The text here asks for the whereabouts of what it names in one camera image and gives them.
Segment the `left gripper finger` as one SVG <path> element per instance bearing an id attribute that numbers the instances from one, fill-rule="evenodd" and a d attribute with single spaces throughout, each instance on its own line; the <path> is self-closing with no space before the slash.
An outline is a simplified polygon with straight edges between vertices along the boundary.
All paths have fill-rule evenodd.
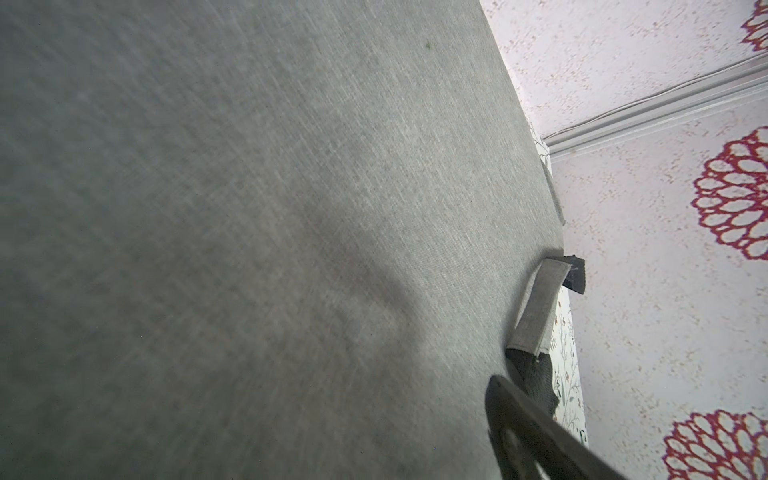
<path id="1" fill-rule="evenodd" d="M 503 376 L 485 393 L 489 439 L 503 479 L 621 479 Z"/>

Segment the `grey laptop bag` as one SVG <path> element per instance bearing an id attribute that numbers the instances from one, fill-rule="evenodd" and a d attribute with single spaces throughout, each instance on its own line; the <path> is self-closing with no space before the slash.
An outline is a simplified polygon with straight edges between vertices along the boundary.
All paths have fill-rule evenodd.
<path id="1" fill-rule="evenodd" d="M 562 224 L 476 1 L 5 1 L 5 479 L 495 479 Z"/>

